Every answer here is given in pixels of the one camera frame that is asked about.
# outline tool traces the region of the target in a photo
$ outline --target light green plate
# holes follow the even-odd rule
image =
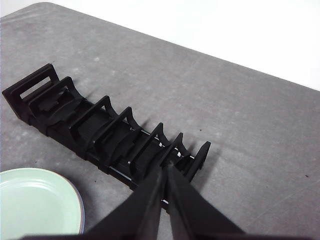
[[[83,232],[80,194],[71,182],[55,172],[40,168],[1,172],[0,200],[1,240]]]

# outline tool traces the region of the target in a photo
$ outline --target white background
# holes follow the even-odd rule
[[[1,16],[38,0],[1,0]],[[49,0],[320,91],[320,0]]]

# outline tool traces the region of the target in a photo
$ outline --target gray table surface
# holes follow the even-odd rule
[[[212,142],[192,184],[248,233],[320,239],[320,92],[51,3],[1,18],[1,89],[46,63],[90,101],[131,106],[148,131],[163,122],[169,139],[183,132],[193,153]],[[1,170],[21,167],[71,180],[85,230],[131,194],[2,96]],[[164,211],[158,239],[172,239]]]

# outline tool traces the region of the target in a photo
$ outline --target black plastic dish rack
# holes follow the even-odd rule
[[[48,83],[21,97],[47,77]],[[162,123],[148,133],[134,120],[130,107],[117,114],[108,96],[96,104],[87,101],[70,77],[58,79],[51,64],[7,88],[3,95],[25,123],[136,189],[81,236],[25,240],[155,240],[161,207],[170,214],[175,240],[309,239],[246,234],[190,184],[204,164],[210,142],[193,157],[182,143],[182,133],[170,142]]]
[[[21,98],[47,77],[49,82]],[[117,114],[108,96],[95,104],[87,101],[71,77],[59,80],[51,64],[10,86],[3,95],[19,119],[133,190],[155,166],[168,163],[173,163],[190,182],[202,168],[210,147],[207,141],[195,157],[191,156],[182,143],[182,133],[170,142],[162,123],[151,133],[146,132],[133,118],[129,106]]]

